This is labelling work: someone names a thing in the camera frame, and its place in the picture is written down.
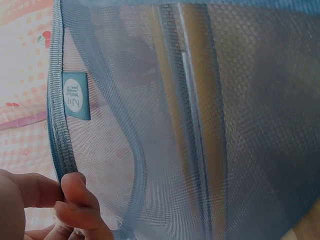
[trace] blue mesh fabric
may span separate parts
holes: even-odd
[[[276,240],[318,199],[320,4],[283,2],[55,1],[57,175],[84,173],[116,240]]]

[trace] blue label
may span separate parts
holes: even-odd
[[[62,83],[65,115],[91,120],[87,74],[63,72]]]

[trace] red cherry print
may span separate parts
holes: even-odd
[[[44,31],[42,33],[42,36],[46,39],[50,39],[51,38],[51,32],[50,31]]]
[[[45,40],[45,47],[48,49],[48,48],[50,48],[50,38],[47,38],[46,40]]]

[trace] finger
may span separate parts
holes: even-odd
[[[12,174],[1,171],[1,175],[10,179],[19,188],[24,207],[51,208],[64,196],[58,182],[37,173]]]
[[[68,240],[85,240],[85,236],[74,229]]]
[[[56,223],[43,240],[68,240],[74,229],[63,223]]]
[[[90,207],[74,206],[65,202],[57,202],[55,207],[57,218],[68,226],[83,230],[86,239],[113,240],[114,235],[100,216],[100,211]]]
[[[91,230],[98,228],[103,222],[100,212],[90,207],[79,207],[57,201],[54,209],[56,217],[73,228]]]
[[[41,230],[26,231],[25,235],[30,237],[32,240],[43,240],[50,233],[50,231],[54,228],[54,226],[55,225],[52,224],[51,226],[48,226],[48,227],[41,229]]]
[[[61,188],[70,204],[100,209],[97,198],[86,188],[86,178],[80,172],[64,175],[61,180]]]

